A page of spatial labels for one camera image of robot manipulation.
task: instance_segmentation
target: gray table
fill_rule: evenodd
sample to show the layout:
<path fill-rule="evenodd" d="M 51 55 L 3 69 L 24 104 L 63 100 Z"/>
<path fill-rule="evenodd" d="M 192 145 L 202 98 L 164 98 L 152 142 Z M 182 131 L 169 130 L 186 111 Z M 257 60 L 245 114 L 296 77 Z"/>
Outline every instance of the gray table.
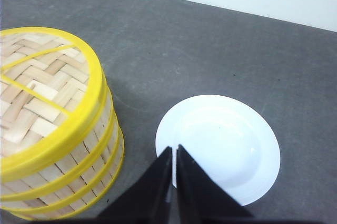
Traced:
<path fill-rule="evenodd" d="M 113 188 L 79 217 L 102 211 L 155 159 L 169 108 L 219 94 L 259 112 L 280 145 L 274 186 L 246 208 L 262 218 L 336 221 L 337 33 L 182 0 L 1 0 L 1 15 L 2 29 L 79 36 L 107 75 L 125 163 Z M 2 219 L 17 221 L 5 212 Z"/>

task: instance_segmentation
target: white plate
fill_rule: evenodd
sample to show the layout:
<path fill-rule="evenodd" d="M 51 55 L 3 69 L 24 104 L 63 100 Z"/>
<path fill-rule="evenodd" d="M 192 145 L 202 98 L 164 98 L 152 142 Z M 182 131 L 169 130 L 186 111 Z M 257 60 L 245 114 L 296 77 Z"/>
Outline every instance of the white plate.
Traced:
<path fill-rule="evenodd" d="M 173 106 L 157 130 L 157 156 L 178 144 L 242 206 L 261 198 L 279 173 L 273 130 L 255 110 L 232 98 L 200 95 Z M 175 156 L 173 151 L 174 186 Z"/>

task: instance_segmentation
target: stacked steamer basket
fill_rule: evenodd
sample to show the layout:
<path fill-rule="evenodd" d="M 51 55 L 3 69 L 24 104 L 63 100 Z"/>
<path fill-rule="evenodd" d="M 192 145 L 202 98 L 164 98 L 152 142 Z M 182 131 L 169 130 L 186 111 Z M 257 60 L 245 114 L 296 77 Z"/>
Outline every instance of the stacked steamer basket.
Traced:
<path fill-rule="evenodd" d="M 114 182 L 124 140 L 94 51 L 67 32 L 1 32 L 1 208 L 73 216 Z"/>

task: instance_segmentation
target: bamboo steamer lid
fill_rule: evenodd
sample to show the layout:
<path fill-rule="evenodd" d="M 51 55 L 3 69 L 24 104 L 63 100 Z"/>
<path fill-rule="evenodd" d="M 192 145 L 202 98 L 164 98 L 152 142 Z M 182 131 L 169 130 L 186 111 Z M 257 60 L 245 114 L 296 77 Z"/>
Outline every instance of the bamboo steamer lid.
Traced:
<path fill-rule="evenodd" d="M 96 159 L 90 161 L 83 156 L 88 163 L 86 166 L 94 169 L 96 165 L 99 176 L 95 179 L 102 179 L 100 182 L 103 184 L 99 193 L 93 189 L 94 197 L 88 200 L 90 204 L 81 198 L 84 193 L 76 195 L 72 189 L 76 195 L 74 198 L 84 201 L 83 207 L 72 206 L 71 195 L 62 199 L 56 194 L 60 202 L 48 202 L 44 199 L 46 197 L 38 197 L 37 193 L 43 196 L 47 187 L 52 195 L 54 192 L 48 182 L 56 186 L 61 178 L 48 180 L 44 177 L 46 184 L 42 187 L 31 188 L 31 191 L 12 191 L 12 195 L 2 195 L 2 201 L 14 200 L 14 210 L 7 210 L 26 219 L 71 216 L 98 200 L 112 184 L 123 159 L 123 136 L 118 130 L 104 73 L 88 44 L 62 30 L 25 27 L 4 30 L 1 36 L 2 187 L 7 188 L 6 185 L 15 185 L 18 181 L 28 183 L 27 179 L 21 179 L 36 178 L 36 174 L 41 176 L 41 171 L 56 164 L 61 166 L 57 168 L 61 170 L 62 177 L 64 174 L 70 182 L 69 177 L 75 179 L 75 175 L 66 174 L 66 171 L 75 172 L 80 168 L 70 170 L 66 161 L 69 158 L 76 160 L 76 155 L 83 156 L 77 151 L 82 144 L 88 156 L 99 156 L 103 160 L 98 165 Z M 62 181 L 61 185 L 66 187 L 66 181 Z M 44 202 L 43 205 L 32 204 L 33 200 Z M 28 209 L 21 210 L 18 208 L 21 205 Z M 66 207 L 73 207 L 73 211 L 65 211 Z"/>

